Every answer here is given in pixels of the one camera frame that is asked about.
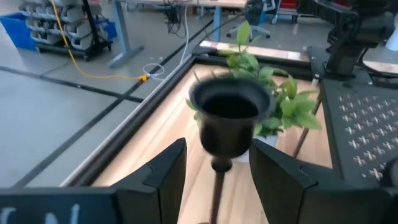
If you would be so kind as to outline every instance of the storage rack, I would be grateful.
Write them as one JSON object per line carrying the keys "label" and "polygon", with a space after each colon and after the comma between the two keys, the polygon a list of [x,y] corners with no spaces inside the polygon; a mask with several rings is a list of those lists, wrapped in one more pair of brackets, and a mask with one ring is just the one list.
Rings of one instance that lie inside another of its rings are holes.
{"label": "storage rack", "polygon": [[35,40],[38,52],[50,51],[72,54],[89,61],[107,47],[111,50],[111,41],[107,40],[107,33],[101,26],[96,26],[93,15],[101,14],[101,6],[89,5],[88,0],[55,0],[58,15],[62,21],[64,34],[67,36],[69,47],[62,39],[57,18],[53,11],[52,0],[24,0],[19,10],[28,17],[26,25],[31,37]]}

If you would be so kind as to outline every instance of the wooden table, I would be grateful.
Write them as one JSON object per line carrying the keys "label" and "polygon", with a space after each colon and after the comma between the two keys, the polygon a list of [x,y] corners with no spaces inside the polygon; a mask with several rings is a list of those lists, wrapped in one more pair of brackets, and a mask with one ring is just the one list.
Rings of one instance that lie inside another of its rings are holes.
{"label": "wooden table", "polygon": [[[217,49],[228,47],[226,44],[208,41],[204,41],[201,45],[212,46]],[[259,47],[249,47],[248,52],[268,57],[309,62],[308,57],[299,52]],[[367,65],[388,72],[398,71],[396,65],[392,64],[367,62]],[[208,222],[215,174],[210,166],[211,157],[200,144],[197,123],[193,119],[194,112],[186,105],[185,99],[188,98],[191,85],[196,81],[193,72],[195,71],[199,77],[203,78],[210,75],[212,70],[219,73],[226,69],[208,65],[194,65],[93,185],[109,186],[117,182],[158,155],[177,138],[184,137],[188,146],[187,172],[179,223]],[[277,83],[283,82],[284,79],[274,77]],[[311,89],[314,89],[311,83],[298,82],[299,91]],[[318,93],[314,93],[311,97],[315,99],[317,95]],[[317,111],[317,118],[321,121],[323,129],[308,132],[297,158],[331,167],[322,106]],[[279,134],[276,148],[292,155],[301,133],[302,130],[299,128],[290,128],[285,133]],[[219,223],[267,223],[251,178],[249,164],[234,162],[233,169],[227,173],[221,199]]]}

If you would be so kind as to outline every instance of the green plant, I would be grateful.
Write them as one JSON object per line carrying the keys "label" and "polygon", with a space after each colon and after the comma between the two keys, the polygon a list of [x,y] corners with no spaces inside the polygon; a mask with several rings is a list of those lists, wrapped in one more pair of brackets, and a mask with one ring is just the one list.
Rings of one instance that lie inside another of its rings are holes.
{"label": "green plant", "polygon": [[[248,78],[259,82],[275,98],[274,113],[256,125],[254,134],[264,137],[276,135],[279,131],[283,131],[291,126],[321,129],[319,121],[312,114],[312,110],[316,107],[316,102],[309,98],[310,94],[316,91],[302,91],[298,93],[297,80],[286,71],[272,67],[261,67],[257,58],[246,51],[247,48],[242,49],[243,44],[248,42],[249,36],[250,26],[246,21],[238,30],[236,38],[237,46],[235,46],[238,49],[220,52],[220,55],[226,56],[230,75],[236,78]],[[277,85],[272,80],[273,75],[282,75],[288,77],[288,79],[282,84]],[[187,105],[195,110],[189,100],[187,100]],[[197,112],[194,118],[196,120],[199,119]]]}

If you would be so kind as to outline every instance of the yellow cable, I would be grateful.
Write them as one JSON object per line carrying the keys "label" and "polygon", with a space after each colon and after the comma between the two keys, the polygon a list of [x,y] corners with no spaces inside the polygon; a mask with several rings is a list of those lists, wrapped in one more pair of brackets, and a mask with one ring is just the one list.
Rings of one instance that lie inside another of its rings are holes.
{"label": "yellow cable", "polygon": [[63,27],[62,27],[62,24],[61,24],[60,16],[58,15],[57,7],[55,6],[55,0],[51,0],[51,4],[52,4],[52,7],[53,7],[53,9],[54,9],[55,17],[57,18],[58,26],[60,27],[61,36],[62,36],[62,38],[63,38],[63,41],[64,41],[65,45],[68,47],[69,56],[70,56],[70,58],[72,59],[72,62],[73,62],[73,64],[75,65],[76,69],[77,69],[81,74],[83,74],[83,75],[85,75],[85,76],[87,76],[87,77],[90,77],[90,78],[100,78],[100,79],[120,78],[120,79],[127,79],[127,80],[140,80],[140,81],[143,81],[143,82],[146,82],[146,81],[148,80],[147,74],[143,74],[143,75],[141,75],[141,76],[139,76],[139,77],[126,77],[126,76],[123,76],[123,75],[96,76],[96,75],[92,75],[92,74],[89,74],[89,73],[84,72],[84,71],[79,67],[79,65],[76,63],[75,57],[73,56],[72,51],[69,49],[69,43],[68,43],[68,40],[67,40],[67,38],[65,37],[65,33],[64,33],[64,31],[63,31]]}

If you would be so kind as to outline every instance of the black goblet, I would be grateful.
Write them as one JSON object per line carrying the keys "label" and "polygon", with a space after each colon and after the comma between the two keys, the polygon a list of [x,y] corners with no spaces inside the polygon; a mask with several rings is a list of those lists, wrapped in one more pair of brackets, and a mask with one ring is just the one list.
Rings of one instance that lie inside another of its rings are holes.
{"label": "black goblet", "polygon": [[193,87],[190,100],[200,114],[200,141],[213,156],[216,172],[210,224],[217,223],[224,175],[232,158],[247,151],[256,123],[275,108],[271,94],[260,84],[243,78],[213,78]]}

